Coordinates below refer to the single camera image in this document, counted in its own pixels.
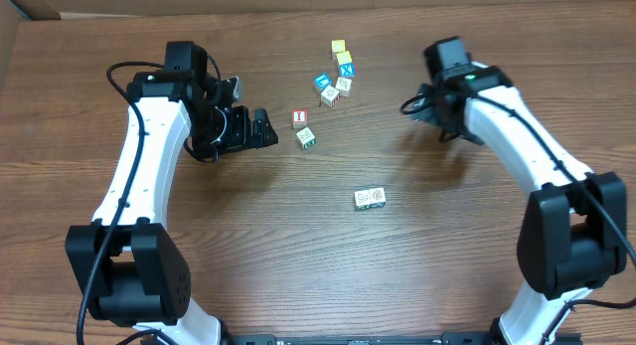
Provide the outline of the wooden letter K block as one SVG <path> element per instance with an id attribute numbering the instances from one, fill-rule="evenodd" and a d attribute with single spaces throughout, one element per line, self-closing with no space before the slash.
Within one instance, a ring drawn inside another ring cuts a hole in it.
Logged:
<path id="1" fill-rule="evenodd" d="M 316 137 L 309 127 L 298 131 L 296 136 L 303 149 L 308 149 L 316 144 Z"/>

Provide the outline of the wooden ladybug block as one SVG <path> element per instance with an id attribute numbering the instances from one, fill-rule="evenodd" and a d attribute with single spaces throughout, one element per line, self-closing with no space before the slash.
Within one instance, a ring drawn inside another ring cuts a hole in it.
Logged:
<path id="1" fill-rule="evenodd" d="M 371 194 L 368 190 L 360 190 L 354 193 L 355 209 L 365 210 L 368 209 L 371 204 Z"/>

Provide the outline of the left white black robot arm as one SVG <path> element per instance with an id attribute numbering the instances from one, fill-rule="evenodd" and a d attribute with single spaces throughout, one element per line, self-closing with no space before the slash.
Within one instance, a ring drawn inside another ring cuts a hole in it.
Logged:
<path id="1" fill-rule="evenodd" d="M 208 73 L 214 62 L 192 41 L 170 42 L 163 63 L 137 63 L 139 73 L 118 89 L 129 117 L 113 179 L 91 222 L 70 227 L 65 241 L 82 293 L 78 343 L 88 316 L 135 329 L 127 343 L 234 341 L 194 300 L 190 268 L 167 232 L 181 151 L 206 163 L 278 141 L 265 109 L 239 104 L 239 78 Z"/>

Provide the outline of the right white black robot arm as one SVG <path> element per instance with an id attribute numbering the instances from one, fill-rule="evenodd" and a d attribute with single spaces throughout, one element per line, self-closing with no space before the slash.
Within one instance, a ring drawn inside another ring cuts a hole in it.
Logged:
<path id="1" fill-rule="evenodd" d="M 539 123 L 499 68 L 472 60 L 460 38 L 427 47 L 431 78 L 401 112 L 441 130 L 440 141 L 486 145 L 516 180 L 526 211 L 516 245 L 524 282 L 512 305 L 473 344 L 578 344 L 559 327 L 580 305 L 628 309 L 633 300 L 590 294 L 635 260 L 627 239 L 627 191 L 571 156 Z"/>

